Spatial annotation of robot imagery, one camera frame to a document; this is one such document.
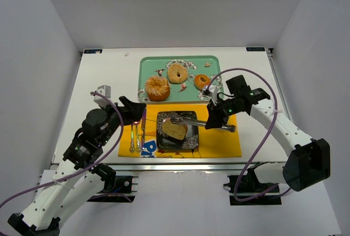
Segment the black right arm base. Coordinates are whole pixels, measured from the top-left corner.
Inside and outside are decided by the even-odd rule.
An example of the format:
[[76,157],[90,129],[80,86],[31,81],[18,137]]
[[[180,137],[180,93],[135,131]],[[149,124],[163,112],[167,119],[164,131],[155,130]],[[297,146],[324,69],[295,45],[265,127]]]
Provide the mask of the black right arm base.
[[[281,205],[282,204],[279,187],[274,188],[273,190],[269,191],[268,193],[260,197],[255,196],[254,199],[252,200],[249,200],[246,202],[239,202],[234,198],[234,186],[238,179],[238,175],[230,175],[227,178],[228,178],[228,182],[223,184],[223,188],[227,190],[229,193],[231,206],[258,206],[258,205],[263,206],[263,205]],[[237,188],[237,197],[248,198],[255,194],[259,194],[265,191],[266,189],[269,189],[272,186],[273,186],[272,183],[263,183],[263,184],[254,183],[253,181],[250,181],[249,178],[246,178],[245,175],[243,175]]]

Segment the brown bread slice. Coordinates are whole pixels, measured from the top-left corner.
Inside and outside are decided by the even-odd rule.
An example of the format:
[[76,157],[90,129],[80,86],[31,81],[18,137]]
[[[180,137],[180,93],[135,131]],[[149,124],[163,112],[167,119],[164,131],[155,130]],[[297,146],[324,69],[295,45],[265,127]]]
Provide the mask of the brown bread slice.
[[162,131],[174,139],[183,140],[188,132],[188,127],[184,124],[174,124],[167,118],[162,123]]

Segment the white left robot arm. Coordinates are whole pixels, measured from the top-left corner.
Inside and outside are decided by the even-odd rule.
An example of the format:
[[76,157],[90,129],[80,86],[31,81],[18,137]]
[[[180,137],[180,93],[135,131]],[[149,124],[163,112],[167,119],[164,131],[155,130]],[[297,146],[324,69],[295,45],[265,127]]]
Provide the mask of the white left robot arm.
[[59,235],[78,208],[115,184],[115,170],[103,163],[103,146],[117,129],[141,121],[146,104],[121,96],[118,106],[102,94],[92,95],[99,107],[87,113],[51,181],[39,187],[42,191],[25,210],[9,217],[20,235]]

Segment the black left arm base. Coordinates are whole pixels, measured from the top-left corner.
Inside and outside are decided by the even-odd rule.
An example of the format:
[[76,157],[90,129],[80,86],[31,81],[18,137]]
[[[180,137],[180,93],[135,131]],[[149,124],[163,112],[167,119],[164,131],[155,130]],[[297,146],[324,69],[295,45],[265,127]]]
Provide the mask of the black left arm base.
[[132,203],[138,190],[138,176],[119,176],[88,199],[95,203]]

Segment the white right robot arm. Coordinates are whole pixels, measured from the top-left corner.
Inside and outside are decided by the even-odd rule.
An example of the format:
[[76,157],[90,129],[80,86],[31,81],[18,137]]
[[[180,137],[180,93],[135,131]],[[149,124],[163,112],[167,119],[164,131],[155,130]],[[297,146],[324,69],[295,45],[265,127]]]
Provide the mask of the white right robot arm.
[[202,89],[211,98],[205,128],[221,128],[231,115],[246,112],[270,132],[288,158],[285,163],[258,163],[248,168],[247,184],[282,183],[298,192],[330,177],[330,145],[326,140],[316,140],[300,130],[277,111],[265,90],[251,89],[244,76],[233,77],[226,85],[231,94],[226,100],[220,98],[214,85]]

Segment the metal serving tongs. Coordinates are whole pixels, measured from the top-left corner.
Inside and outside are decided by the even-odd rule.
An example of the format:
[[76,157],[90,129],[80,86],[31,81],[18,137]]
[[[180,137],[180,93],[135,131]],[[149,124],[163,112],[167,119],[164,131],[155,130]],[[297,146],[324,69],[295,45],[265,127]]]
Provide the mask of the metal serving tongs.
[[[184,125],[194,125],[194,126],[200,126],[204,127],[206,125],[207,121],[202,121],[202,120],[197,120],[197,119],[192,119],[188,117],[183,117],[177,114],[172,114],[170,115],[170,120],[174,124],[184,124]],[[234,133],[236,131],[236,126],[235,125],[226,125],[221,128],[221,130],[226,130],[231,133]]]

